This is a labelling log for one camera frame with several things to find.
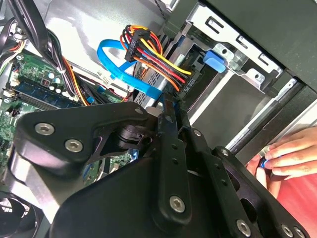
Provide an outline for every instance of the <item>red sleeve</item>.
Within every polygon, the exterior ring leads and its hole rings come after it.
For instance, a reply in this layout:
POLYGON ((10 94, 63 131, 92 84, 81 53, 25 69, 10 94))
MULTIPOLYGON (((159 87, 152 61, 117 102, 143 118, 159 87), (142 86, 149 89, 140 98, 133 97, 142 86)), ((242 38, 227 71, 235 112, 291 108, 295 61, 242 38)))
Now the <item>red sleeve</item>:
POLYGON ((283 181, 277 200, 317 238, 317 174, 283 181))

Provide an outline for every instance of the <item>fan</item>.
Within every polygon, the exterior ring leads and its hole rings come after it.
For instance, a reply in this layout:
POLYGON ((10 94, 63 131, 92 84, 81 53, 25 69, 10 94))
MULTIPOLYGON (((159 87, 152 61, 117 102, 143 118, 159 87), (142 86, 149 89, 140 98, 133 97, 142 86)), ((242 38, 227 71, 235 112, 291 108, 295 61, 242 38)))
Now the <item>fan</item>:
POLYGON ((0 238, 33 238, 42 217, 40 209, 0 191, 0 238))

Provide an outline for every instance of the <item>screw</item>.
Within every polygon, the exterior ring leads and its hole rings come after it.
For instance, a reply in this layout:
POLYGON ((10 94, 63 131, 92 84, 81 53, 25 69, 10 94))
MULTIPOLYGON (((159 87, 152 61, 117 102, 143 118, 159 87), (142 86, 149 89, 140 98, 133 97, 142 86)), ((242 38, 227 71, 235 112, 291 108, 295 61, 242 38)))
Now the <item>screw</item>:
POLYGON ((224 154, 225 156, 228 156, 228 152, 225 149, 221 149, 222 154, 224 154))
POLYGON ((55 131, 54 126, 48 123, 38 123, 34 129, 40 135, 52 135, 55 131))
POLYGON ((251 236, 251 230, 245 221, 241 219, 237 220, 237 227, 245 237, 251 236))
POLYGON ((23 60, 23 56, 22 56, 22 55, 17 55, 17 56, 16 56, 16 59, 17 59, 17 60, 23 60))
POLYGON ((175 212, 183 213, 185 211, 185 204, 178 196, 171 196, 169 199, 169 204, 175 212))
POLYGON ((287 234, 288 237, 293 237, 292 231, 288 228, 287 225, 282 224, 282 230, 287 234))
POLYGON ((202 134, 201 134, 200 131, 198 131, 198 130, 194 130, 194 133, 195 133, 195 135, 197 135, 197 136, 202 136, 202 134))
POLYGON ((136 108, 135 111, 138 113, 138 114, 143 114, 143 111, 139 108, 136 108))
POLYGON ((80 152, 83 150, 83 144, 79 140, 69 139, 65 142, 65 148, 70 152, 80 152))
POLYGON ((304 233, 298 227, 294 227, 294 229, 300 238, 305 238, 304 233))
POLYGON ((170 116, 165 116, 165 119, 168 120, 170 123, 173 123, 173 118, 170 116))

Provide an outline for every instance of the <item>motherboard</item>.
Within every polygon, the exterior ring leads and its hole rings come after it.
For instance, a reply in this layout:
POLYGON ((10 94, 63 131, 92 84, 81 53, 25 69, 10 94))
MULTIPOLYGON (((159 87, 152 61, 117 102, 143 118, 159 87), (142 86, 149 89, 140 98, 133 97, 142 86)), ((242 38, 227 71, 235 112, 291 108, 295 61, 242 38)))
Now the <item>motherboard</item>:
MULTIPOLYGON (((120 99, 105 92, 111 102, 120 99)), ((27 113, 81 106, 66 90, 61 74, 42 58, 28 52, 20 53, 12 63, 11 72, 0 99, 0 180, 11 153, 17 121, 27 113)), ((83 172, 85 185, 90 185, 103 172, 104 163, 97 161, 83 172)))

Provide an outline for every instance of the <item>blue drive latch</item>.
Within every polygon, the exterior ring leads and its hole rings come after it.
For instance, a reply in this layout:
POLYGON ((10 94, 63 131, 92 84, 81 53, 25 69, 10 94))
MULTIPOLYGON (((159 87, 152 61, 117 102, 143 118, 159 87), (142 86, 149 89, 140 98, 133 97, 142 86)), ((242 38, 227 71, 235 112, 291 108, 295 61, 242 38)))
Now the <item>blue drive latch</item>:
POLYGON ((219 73, 223 73, 226 70, 226 66, 224 65, 224 59, 216 53, 214 53, 213 51, 207 51, 203 59, 203 62, 219 73))

